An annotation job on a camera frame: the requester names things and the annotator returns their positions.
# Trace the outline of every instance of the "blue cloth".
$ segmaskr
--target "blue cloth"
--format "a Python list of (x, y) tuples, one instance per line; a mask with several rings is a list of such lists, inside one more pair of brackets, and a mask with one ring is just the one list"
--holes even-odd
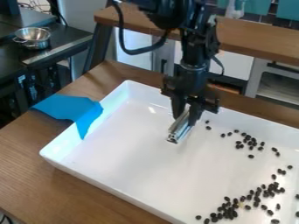
[(279, 0), (276, 16), (278, 18), (286, 18), (299, 21), (299, 1)]
[[(240, 9), (240, 4), (242, 0), (236, 0), (235, 7), (237, 10)], [(229, 0), (218, 0), (218, 7), (226, 9)], [(245, 12), (264, 15), (268, 14), (270, 9), (271, 0), (246, 0), (245, 3)]]
[(33, 108), (56, 119), (74, 121), (81, 139), (84, 139), (90, 125), (103, 112), (102, 106), (97, 101), (92, 101), (86, 97), (63, 94), (54, 94), (39, 102)]

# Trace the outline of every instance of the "coffee bean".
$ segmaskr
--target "coffee bean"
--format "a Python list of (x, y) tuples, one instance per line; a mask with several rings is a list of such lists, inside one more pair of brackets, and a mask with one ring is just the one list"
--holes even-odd
[(267, 210), (267, 209), (268, 209), (268, 207), (267, 207), (267, 206), (265, 206), (265, 205), (261, 205), (261, 209), (262, 209), (262, 210)]
[(217, 218), (217, 217), (213, 217), (213, 218), (211, 219), (211, 221), (212, 221), (212, 222), (217, 222), (217, 221), (218, 221), (218, 218)]
[(222, 220), (222, 218), (223, 218), (222, 213), (218, 213), (217, 218), (218, 218), (219, 220)]
[(244, 196), (240, 197), (240, 202), (244, 202), (245, 199), (246, 199), (246, 198), (245, 198)]
[(238, 213), (236, 211), (233, 211), (233, 217), (237, 218), (238, 217)]
[(271, 223), (272, 224), (279, 224), (279, 223), (281, 223), (279, 220), (277, 220), (277, 219), (273, 219), (273, 220), (271, 220)]
[(271, 210), (267, 210), (267, 214), (272, 216), (272, 215), (274, 215), (274, 212), (272, 212)]
[(260, 205), (259, 202), (257, 202), (257, 201), (254, 202), (254, 207), (258, 207), (259, 205)]
[(210, 223), (210, 219), (205, 219), (204, 224), (209, 224)]

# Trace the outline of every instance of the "wooden tabletop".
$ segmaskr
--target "wooden tabletop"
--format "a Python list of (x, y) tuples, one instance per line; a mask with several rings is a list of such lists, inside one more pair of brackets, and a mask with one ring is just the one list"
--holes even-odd
[[(100, 101), (125, 80), (160, 87), (162, 75), (105, 61), (60, 93)], [(221, 104), (299, 128), (299, 111), (219, 92)], [(28, 224), (167, 223), (115, 196), (54, 169), (38, 152), (70, 125), (29, 111), (0, 130), (0, 208)]]
[[(126, 29), (163, 35), (163, 31), (156, 28), (135, 6), (123, 3), (122, 11)], [(94, 19), (100, 24), (118, 25), (118, 15), (113, 7), (96, 11)], [(221, 49), (225, 51), (299, 66), (299, 31), (219, 17), (218, 35)], [(179, 40), (179, 32), (172, 32), (170, 39)]]

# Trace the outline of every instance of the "stainless steel bowl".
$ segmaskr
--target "stainless steel bowl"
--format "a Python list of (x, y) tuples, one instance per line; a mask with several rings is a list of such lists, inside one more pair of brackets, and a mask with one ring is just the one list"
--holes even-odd
[(51, 33), (48, 28), (27, 27), (15, 32), (16, 43), (30, 50), (46, 49), (50, 43)]

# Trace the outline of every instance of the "white plastic tray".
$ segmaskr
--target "white plastic tray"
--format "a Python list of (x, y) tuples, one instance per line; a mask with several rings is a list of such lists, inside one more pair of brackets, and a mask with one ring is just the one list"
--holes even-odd
[[(236, 224), (299, 223), (295, 212), (298, 191), (299, 131), (278, 123), (221, 108), (218, 115), (205, 112), (181, 144), (166, 142), (173, 122), (169, 98), (160, 91), (126, 81), (101, 101), (104, 112), (84, 141), (75, 124), (50, 142), (40, 155), (62, 171), (98, 186), (172, 223), (198, 223), (195, 216), (214, 212), (230, 198), (272, 182), (278, 168), (293, 165), (286, 177), (278, 176), (287, 192), (263, 200), (275, 211), (268, 217), (261, 209), (239, 210)], [(205, 129), (210, 120), (212, 130)], [(235, 150), (240, 134), (221, 138), (234, 129), (266, 142), (263, 152)], [(271, 147), (280, 150), (276, 157)]]

